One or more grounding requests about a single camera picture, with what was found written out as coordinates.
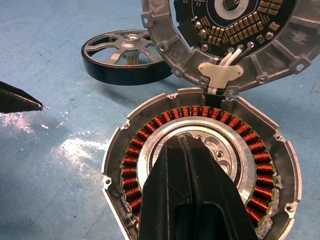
copper coil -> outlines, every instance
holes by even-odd
[[[165,123],[170,122],[172,120],[172,117],[169,112],[165,111],[164,113],[161,114],[162,119]]]
[[[201,109],[201,117],[206,117],[208,118],[210,115],[210,107],[208,106],[203,106]]]
[[[265,200],[263,200],[259,197],[256,197],[256,196],[253,196],[251,198],[250,204],[255,206],[257,209],[259,209],[263,213],[266,213],[269,208],[269,203],[267,203]]]
[[[181,108],[181,115],[182,115],[183,118],[190,117],[190,109],[189,109],[188,106],[183,106]]]
[[[124,165],[135,165],[137,164],[138,158],[134,156],[125,156],[123,164]]]
[[[140,137],[140,138],[142,138],[142,139],[145,139],[145,140],[150,136],[150,134],[147,133],[147,131],[144,130],[144,129],[140,129],[140,130],[138,131],[137,135],[138,135],[138,137]]]
[[[263,151],[266,149],[265,143],[263,141],[257,141],[255,143],[249,144],[251,152]]]
[[[123,184],[124,188],[133,186],[136,183],[137,183],[137,178],[136,177],[126,177],[126,178],[124,178],[122,180],[122,184]]]
[[[140,207],[142,202],[142,197],[139,197],[135,200],[133,200],[132,202],[129,203],[131,210],[137,209],[138,207]]]
[[[254,160],[257,162],[268,162],[271,160],[270,153],[266,151],[253,154]]]
[[[229,112],[225,111],[221,115],[220,122],[227,124],[229,122],[230,118],[231,118],[231,114]]]
[[[246,143],[251,143],[258,140],[259,137],[260,136],[255,131],[251,131],[247,135],[243,136],[243,139]]]
[[[242,125],[240,125],[236,131],[238,132],[238,134],[240,134],[240,136],[243,136],[245,133],[249,132],[251,129],[251,127],[247,124],[244,123]]]
[[[154,117],[152,121],[158,128],[164,124],[164,122],[162,121],[162,118],[159,116]]]
[[[259,225],[260,221],[262,220],[262,215],[257,212],[256,210],[252,209],[251,207],[245,208],[246,212],[249,214],[250,219],[254,225]]]
[[[157,129],[156,126],[151,122],[147,122],[144,125],[144,128],[145,130],[149,131],[149,133],[153,133]]]
[[[256,165],[256,169],[259,172],[263,172],[266,174],[274,174],[274,166],[271,163],[259,163]]]
[[[139,155],[140,149],[134,146],[129,146],[126,150],[126,153],[131,155]]]
[[[200,107],[199,106],[192,106],[191,107],[191,116],[196,117],[200,115]]]
[[[172,109],[171,110],[171,115],[173,117],[173,119],[179,119],[181,118],[180,112],[178,108]]]
[[[273,192],[270,188],[267,187],[262,187],[262,186],[255,186],[254,188],[254,193],[267,199],[267,200],[272,200],[273,198]]]
[[[241,119],[235,116],[231,119],[228,125],[231,128],[236,129],[241,124],[241,122],[242,122]]]
[[[137,174],[135,167],[124,167],[122,169],[122,175],[123,176],[135,175],[135,174]]]
[[[134,137],[132,138],[131,143],[136,147],[142,148],[142,146],[145,144],[145,141],[143,141],[141,138]]]
[[[126,198],[132,198],[133,196],[137,195],[140,193],[140,189],[138,186],[128,189],[127,191],[125,191],[125,197]]]
[[[210,118],[219,120],[221,110],[218,108],[214,108],[210,114]]]
[[[258,184],[265,184],[265,185],[270,185],[270,186],[275,185],[275,179],[269,175],[257,175],[256,182]]]

